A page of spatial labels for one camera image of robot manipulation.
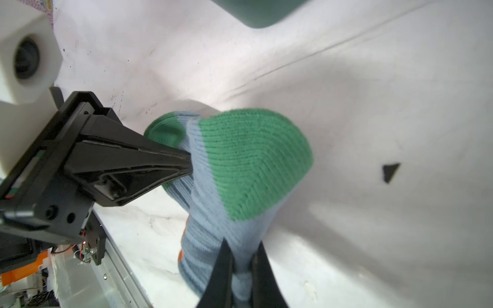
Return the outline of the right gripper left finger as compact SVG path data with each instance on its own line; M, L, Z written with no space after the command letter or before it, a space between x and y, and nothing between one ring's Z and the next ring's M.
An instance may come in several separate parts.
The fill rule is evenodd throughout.
M223 239L214 268L196 308L231 308L233 302L231 284L234 257L226 239Z

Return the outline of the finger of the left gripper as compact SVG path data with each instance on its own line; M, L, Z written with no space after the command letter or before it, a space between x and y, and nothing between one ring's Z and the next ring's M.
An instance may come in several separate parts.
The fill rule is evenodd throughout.
M191 155L151 141L105 116L91 115L64 164L97 204L120 207L193 172Z

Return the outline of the blue orange green sock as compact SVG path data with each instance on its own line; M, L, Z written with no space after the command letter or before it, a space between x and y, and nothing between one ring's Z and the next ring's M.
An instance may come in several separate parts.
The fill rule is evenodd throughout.
M249 307L250 264L278 210L308 174L313 153L300 129L266 109L217 115L170 112L145 136L191 154L193 172L164 184L187 213L178 270L203 295L223 241L234 257L233 303Z

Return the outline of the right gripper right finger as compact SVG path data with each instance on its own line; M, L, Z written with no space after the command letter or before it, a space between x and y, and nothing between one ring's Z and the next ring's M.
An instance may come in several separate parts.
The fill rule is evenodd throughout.
M277 285L272 267L269 263L263 243L260 243L258 251L251 262L252 272L252 297L251 304L254 308L288 308L286 300Z

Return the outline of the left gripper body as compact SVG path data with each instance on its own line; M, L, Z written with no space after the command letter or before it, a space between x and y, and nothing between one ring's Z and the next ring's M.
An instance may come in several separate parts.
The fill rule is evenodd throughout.
M82 128L105 108L90 91L73 92L1 184L1 232L54 245L78 244L94 199L65 174Z

